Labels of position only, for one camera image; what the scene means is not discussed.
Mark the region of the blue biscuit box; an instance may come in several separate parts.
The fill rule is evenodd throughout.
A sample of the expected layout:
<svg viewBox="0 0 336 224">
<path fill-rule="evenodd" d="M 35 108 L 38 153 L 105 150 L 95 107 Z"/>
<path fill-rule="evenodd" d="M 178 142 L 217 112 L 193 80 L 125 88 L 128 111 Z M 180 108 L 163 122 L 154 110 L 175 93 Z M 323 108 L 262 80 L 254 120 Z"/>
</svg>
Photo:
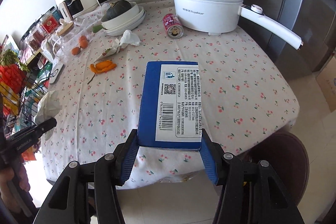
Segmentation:
<svg viewBox="0 0 336 224">
<path fill-rule="evenodd" d="M 149 61 L 146 65 L 137 142 L 141 147 L 199 150 L 202 92 L 194 61 Z"/>
</svg>

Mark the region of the paper cone wrapper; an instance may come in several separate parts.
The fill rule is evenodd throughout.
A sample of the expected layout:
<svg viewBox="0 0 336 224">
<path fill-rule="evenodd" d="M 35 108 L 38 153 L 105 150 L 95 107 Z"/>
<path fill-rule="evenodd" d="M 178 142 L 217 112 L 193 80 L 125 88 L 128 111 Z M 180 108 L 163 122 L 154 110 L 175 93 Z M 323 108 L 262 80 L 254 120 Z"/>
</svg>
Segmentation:
<svg viewBox="0 0 336 224">
<path fill-rule="evenodd" d="M 115 39 L 112 41 L 112 45 L 103 50 L 103 52 L 94 60 L 94 63 L 107 58 L 108 56 L 112 56 L 116 53 L 119 53 L 121 50 L 125 49 L 128 46 L 127 43 L 120 42 L 119 39 Z"/>
</svg>

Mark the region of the stacked white plates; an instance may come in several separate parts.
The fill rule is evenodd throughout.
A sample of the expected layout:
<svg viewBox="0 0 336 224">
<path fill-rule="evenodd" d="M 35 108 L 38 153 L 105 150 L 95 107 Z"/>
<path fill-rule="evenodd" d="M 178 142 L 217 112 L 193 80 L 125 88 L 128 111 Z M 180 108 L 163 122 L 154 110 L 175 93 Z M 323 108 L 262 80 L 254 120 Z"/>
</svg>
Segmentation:
<svg viewBox="0 0 336 224">
<path fill-rule="evenodd" d="M 131 20 L 129 20 L 128 22 L 109 29 L 109 30 L 105 30 L 103 29 L 104 33 L 110 36 L 119 36 L 122 35 L 126 30 L 133 30 L 136 27 L 138 27 L 144 20 L 145 18 L 145 10 L 142 6 L 139 7 L 139 13 Z"/>
</svg>

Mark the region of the orange peel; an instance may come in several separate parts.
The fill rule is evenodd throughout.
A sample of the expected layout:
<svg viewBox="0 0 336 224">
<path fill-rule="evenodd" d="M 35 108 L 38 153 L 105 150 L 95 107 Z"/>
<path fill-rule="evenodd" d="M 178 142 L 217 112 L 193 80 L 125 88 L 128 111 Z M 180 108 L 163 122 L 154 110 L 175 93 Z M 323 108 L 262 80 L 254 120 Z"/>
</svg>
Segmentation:
<svg viewBox="0 0 336 224">
<path fill-rule="evenodd" d="M 115 64 L 113 61 L 107 60 L 102 61 L 96 64 L 90 65 L 91 72 L 94 73 L 93 77 L 89 80 L 88 84 L 90 84 L 95 77 L 95 75 L 99 75 L 108 71 L 111 71 L 117 67 L 117 64 Z"/>
</svg>

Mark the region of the orange tangerine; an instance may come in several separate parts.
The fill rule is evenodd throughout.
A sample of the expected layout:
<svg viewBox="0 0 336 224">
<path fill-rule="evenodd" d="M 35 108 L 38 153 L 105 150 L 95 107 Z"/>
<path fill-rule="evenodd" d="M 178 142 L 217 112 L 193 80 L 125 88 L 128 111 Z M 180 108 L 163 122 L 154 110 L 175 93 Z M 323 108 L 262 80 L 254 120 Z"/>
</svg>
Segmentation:
<svg viewBox="0 0 336 224">
<path fill-rule="evenodd" d="M 87 37 L 84 36 L 84 35 L 80 36 L 80 38 L 79 38 L 79 42 L 81 42 L 81 41 L 83 41 L 83 40 L 87 40 Z"/>
<path fill-rule="evenodd" d="M 86 49 L 86 47 L 88 47 L 88 40 L 80 40 L 79 46 L 81 49 Z"/>
<path fill-rule="evenodd" d="M 80 47 L 74 47 L 72 50 L 71 50 L 71 53 L 72 55 L 78 55 L 81 51 L 81 48 Z"/>
</svg>

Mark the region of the glass jar with cork lid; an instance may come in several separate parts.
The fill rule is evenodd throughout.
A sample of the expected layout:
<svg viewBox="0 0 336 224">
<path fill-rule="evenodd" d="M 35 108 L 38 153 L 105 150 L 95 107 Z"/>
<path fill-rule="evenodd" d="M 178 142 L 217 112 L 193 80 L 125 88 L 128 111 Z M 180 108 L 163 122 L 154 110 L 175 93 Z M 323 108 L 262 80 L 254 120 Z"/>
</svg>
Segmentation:
<svg viewBox="0 0 336 224">
<path fill-rule="evenodd" d="M 84 35 L 89 42 L 90 33 L 82 24 L 71 22 L 64 22 L 57 30 L 56 35 L 58 39 L 53 45 L 53 53 L 56 57 L 73 56 L 71 50 L 79 46 L 79 38 Z"/>
</svg>

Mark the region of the red soda can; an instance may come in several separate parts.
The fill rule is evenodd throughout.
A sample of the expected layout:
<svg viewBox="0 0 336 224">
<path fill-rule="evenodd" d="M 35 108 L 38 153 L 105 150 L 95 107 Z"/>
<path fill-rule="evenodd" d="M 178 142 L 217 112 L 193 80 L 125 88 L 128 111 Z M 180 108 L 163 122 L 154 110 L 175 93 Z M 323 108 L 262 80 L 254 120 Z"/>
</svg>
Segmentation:
<svg viewBox="0 0 336 224">
<path fill-rule="evenodd" d="M 175 14 L 169 13 L 163 17 L 163 26 L 169 38 L 180 39 L 183 36 L 183 26 Z"/>
</svg>

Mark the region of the crumpled white tissue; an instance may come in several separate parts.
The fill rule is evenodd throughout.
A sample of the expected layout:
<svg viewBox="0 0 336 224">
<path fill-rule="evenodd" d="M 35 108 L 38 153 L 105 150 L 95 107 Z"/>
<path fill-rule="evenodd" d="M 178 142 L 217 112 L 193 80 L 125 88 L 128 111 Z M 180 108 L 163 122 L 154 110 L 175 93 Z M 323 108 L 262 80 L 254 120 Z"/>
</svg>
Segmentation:
<svg viewBox="0 0 336 224">
<path fill-rule="evenodd" d="M 131 30 L 125 30 L 123 36 L 120 39 L 120 47 L 124 49 L 129 45 L 139 46 L 140 42 L 141 40 L 138 35 L 134 34 Z"/>
</svg>

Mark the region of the red labelled jar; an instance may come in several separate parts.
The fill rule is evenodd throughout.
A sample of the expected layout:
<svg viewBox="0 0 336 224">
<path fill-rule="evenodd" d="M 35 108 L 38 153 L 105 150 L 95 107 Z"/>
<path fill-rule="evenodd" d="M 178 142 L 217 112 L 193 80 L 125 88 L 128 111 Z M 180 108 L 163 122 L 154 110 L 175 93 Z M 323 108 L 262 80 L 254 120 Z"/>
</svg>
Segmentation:
<svg viewBox="0 0 336 224">
<path fill-rule="evenodd" d="M 45 13 L 41 17 L 41 24 L 48 34 L 52 34 L 52 32 L 54 32 L 54 30 L 56 30 L 59 26 L 58 21 L 50 12 Z"/>
</svg>

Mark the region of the white wireless charger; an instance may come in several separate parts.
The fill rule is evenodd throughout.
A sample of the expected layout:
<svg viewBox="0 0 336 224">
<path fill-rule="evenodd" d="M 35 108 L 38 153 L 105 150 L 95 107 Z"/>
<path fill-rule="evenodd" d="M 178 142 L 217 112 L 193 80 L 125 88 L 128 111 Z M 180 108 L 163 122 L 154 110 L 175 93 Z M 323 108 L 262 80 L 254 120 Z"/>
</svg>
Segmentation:
<svg viewBox="0 0 336 224">
<path fill-rule="evenodd" d="M 58 81 L 63 69 L 64 69 L 64 64 L 62 64 L 62 63 L 58 63 L 57 65 L 55 65 L 52 68 L 52 71 L 51 71 L 50 77 L 49 77 L 49 84 L 50 85 L 53 85 Z"/>
</svg>

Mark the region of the white electric cooking pot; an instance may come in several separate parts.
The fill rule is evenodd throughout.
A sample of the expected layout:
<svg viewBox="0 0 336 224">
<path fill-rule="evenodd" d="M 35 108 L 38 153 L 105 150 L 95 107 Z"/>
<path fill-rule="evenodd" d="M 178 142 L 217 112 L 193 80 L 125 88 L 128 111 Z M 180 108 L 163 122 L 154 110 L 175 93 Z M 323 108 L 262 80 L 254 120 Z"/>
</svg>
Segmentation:
<svg viewBox="0 0 336 224">
<path fill-rule="evenodd" d="M 174 5 L 181 24 L 192 30 L 220 35 L 234 31 L 239 19 L 243 17 L 272 32 L 296 50 L 303 45 L 297 34 L 266 16 L 262 7 L 247 6 L 243 1 L 174 0 Z"/>
</svg>

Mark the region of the cardboard box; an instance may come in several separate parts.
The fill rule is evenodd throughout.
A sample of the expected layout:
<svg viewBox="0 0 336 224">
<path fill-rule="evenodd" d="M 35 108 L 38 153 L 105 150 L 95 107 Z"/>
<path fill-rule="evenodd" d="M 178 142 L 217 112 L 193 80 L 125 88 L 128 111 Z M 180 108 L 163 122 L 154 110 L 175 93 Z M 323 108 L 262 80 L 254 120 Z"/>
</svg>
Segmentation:
<svg viewBox="0 0 336 224">
<path fill-rule="evenodd" d="M 316 77 L 316 81 L 326 99 L 331 112 L 335 111 L 336 104 L 336 60 L 335 55 Z"/>
</svg>

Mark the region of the dark brown trash bin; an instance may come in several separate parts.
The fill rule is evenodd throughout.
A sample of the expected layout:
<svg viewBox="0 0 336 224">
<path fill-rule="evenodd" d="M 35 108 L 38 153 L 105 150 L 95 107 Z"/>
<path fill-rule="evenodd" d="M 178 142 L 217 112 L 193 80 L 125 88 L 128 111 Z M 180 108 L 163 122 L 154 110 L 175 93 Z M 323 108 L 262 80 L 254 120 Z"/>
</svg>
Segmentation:
<svg viewBox="0 0 336 224">
<path fill-rule="evenodd" d="M 291 132 L 278 130 L 239 155 L 247 162 L 266 160 L 276 171 L 294 203 L 303 198 L 309 180 L 309 157 L 302 141 Z"/>
</svg>

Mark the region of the dark green pumpkin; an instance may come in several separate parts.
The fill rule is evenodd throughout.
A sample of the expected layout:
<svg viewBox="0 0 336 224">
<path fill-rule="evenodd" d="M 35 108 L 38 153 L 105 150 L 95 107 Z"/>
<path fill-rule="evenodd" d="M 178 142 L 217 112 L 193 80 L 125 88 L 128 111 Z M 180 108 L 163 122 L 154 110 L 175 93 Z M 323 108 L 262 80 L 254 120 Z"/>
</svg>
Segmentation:
<svg viewBox="0 0 336 224">
<path fill-rule="evenodd" d="M 131 4 L 128 1 L 120 0 L 114 3 L 107 11 L 106 11 L 106 21 L 112 20 L 121 14 L 127 12 L 131 9 Z"/>
</svg>

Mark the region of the grey refrigerator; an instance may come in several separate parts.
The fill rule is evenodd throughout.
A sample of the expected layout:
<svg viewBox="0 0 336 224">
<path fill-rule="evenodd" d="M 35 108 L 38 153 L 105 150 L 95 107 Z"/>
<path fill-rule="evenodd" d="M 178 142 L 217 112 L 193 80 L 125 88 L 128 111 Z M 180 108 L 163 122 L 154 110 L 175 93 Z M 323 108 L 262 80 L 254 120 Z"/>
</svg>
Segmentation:
<svg viewBox="0 0 336 224">
<path fill-rule="evenodd" d="M 302 38 L 295 50 L 278 36 L 251 21 L 240 18 L 247 32 L 278 67 L 286 80 L 320 71 L 335 50 L 335 0 L 244 0 L 259 5 L 264 14 Z"/>
</svg>

